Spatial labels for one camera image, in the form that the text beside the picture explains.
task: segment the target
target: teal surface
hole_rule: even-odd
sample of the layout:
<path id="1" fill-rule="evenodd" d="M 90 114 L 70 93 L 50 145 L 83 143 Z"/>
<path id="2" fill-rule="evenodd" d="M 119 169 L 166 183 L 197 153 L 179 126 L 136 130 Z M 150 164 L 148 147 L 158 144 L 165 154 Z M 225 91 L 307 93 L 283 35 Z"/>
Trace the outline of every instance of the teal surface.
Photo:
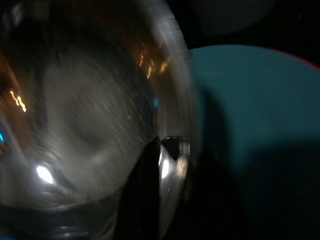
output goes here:
<path id="1" fill-rule="evenodd" d="M 199 117 L 203 144 L 227 149 L 219 160 L 238 185 L 258 239 L 306 231 L 319 237 L 320 72 L 253 46 L 203 47 L 191 56 L 201 110 L 213 115 L 212 122 Z"/>

